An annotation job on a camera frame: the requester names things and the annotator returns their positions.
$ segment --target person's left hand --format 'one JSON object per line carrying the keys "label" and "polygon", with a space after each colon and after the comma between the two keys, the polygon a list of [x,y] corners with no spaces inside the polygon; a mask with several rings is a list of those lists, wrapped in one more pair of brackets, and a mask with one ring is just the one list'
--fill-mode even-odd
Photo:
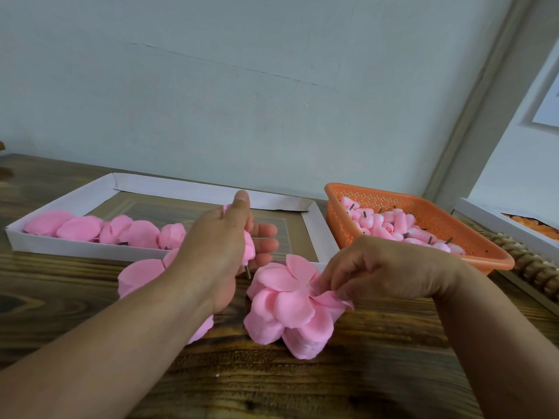
{"label": "person's left hand", "polygon": [[177,257],[167,269],[168,274],[179,279],[189,279],[189,285],[204,294],[212,303],[213,313],[223,310],[235,294],[235,275],[244,271],[240,267],[245,241],[243,231],[254,240],[256,257],[249,261],[255,269],[272,261],[271,253],[279,247],[277,228],[269,223],[255,223],[250,212],[250,200],[246,191],[239,191],[227,213],[222,207],[201,215],[188,231]]}

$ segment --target fingernail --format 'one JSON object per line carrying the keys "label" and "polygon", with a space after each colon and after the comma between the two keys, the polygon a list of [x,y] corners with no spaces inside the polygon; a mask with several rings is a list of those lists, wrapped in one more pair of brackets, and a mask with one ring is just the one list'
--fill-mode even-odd
{"label": "fingernail", "polygon": [[235,194],[235,200],[248,201],[248,193],[245,190],[237,191]]}
{"label": "fingernail", "polygon": [[340,300],[343,300],[343,301],[349,300],[349,297],[348,297],[348,295],[347,295],[347,293],[346,293],[346,290],[343,289],[343,288],[340,288],[339,290],[336,291],[336,296],[338,296],[338,298],[339,298]]}

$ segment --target left forearm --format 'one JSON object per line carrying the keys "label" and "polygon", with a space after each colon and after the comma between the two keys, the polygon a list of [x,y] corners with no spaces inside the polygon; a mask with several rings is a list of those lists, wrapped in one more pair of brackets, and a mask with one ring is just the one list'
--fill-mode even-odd
{"label": "left forearm", "polygon": [[211,315],[163,274],[0,373],[0,416],[124,417]]}

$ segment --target hand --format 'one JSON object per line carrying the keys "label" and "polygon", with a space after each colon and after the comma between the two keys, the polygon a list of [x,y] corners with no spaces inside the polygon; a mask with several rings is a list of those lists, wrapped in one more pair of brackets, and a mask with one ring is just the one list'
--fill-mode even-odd
{"label": "hand", "polygon": [[256,257],[249,262],[249,267],[270,263],[270,253],[279,247],[278,241],[271,239],[276,236],[277,228],[269,223],[254,223],[248,194],[239,191],[224,216],[219,207],[207,211],[194,222],[168,268],[171,274],[192,275],[193,285],[203,286],[199,289],[211,301],[213,313],[220,312],[231,302],[235,294],[235,275],[244,271],[244,267],[240,267],[245,249],[244,230],[253,237],[269,238],[254,241]]}
{"label": "hand", "polygon": [[434,248],[362,236],[330,260],[319,288],[335,290],[340,299],[354,302],[444,297],[468,267],[457,256]]}

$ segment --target right forearm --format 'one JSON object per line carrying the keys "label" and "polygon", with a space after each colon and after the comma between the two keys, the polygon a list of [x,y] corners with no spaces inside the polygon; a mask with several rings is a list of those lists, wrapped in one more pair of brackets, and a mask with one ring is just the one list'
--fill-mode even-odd
{"label": "right forearm", "polygon": [[463,267],[435,303],[487,417],[559,416],[559,351],[491,280]]}

